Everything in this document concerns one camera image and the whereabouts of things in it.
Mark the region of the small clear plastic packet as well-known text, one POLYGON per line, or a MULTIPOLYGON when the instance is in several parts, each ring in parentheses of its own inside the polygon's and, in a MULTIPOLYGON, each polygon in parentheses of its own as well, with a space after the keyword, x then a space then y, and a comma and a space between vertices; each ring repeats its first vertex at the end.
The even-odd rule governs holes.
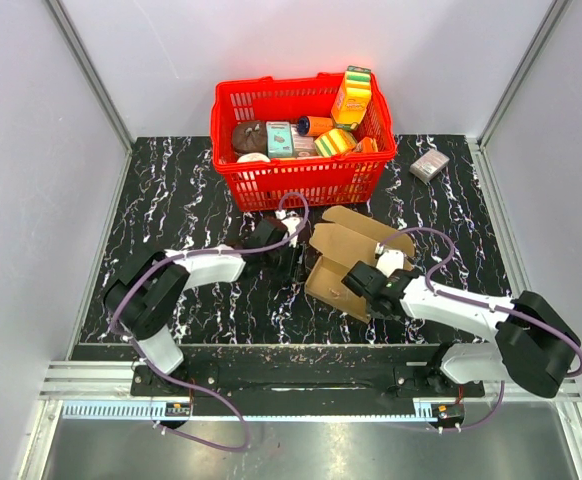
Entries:
POLYGON ((342 291, 340 289, 329 287, 327 291, 332 298, 339 298, 342 295, 342 291))

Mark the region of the brown cardboard box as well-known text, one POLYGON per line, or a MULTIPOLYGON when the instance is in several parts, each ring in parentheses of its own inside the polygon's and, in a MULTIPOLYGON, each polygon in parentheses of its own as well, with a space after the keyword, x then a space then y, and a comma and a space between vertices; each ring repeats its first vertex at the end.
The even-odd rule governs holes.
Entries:
POLYGON ((324 211, 314 226, 309 245, 317 252, 317 260, 305 281, 305 292, 317 300, 367 324, 366 301, 354 295, 341 280, 359 261, 376 265, 375 249, 378 243, 401 250, 405 254, 404 270, 411 270, 410 260, 415 257, 412 238, 368 216, 341 205, 324 211), (342 295, 332 298, 327 289, 340 289, 342 295))

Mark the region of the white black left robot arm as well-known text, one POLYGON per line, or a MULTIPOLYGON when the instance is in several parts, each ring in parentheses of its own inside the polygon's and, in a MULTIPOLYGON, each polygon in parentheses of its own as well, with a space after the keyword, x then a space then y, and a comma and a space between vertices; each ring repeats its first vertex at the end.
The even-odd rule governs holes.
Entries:
POLYGON ((197 250, 143 249, 107 284, 103 304, 112 329, 129 335, 153 364, 153 384, 166 395, 182 392, 188 381, 184 354, 168 322, 181 294, 218 283, 250 279, 267 269, 287 272, 301 257, 298 236, 306 221, 278 211, 265 217, 237 245, 197 250))

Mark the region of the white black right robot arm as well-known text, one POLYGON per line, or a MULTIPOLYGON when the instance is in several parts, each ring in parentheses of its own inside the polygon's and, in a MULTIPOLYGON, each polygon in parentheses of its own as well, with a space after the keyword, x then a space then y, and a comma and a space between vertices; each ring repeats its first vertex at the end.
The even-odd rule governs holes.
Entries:
POLYGON ((387 275, 362 261, 341 283, 366 301, 375 317, 411 317, 469 332, 483 344, 453 344, 430 366, 427 387, 447 396, 472 381, 512 381, 551 399, 581 356, 581 341, 541 295, 489 297, 446 288, 415 271, 387 275))

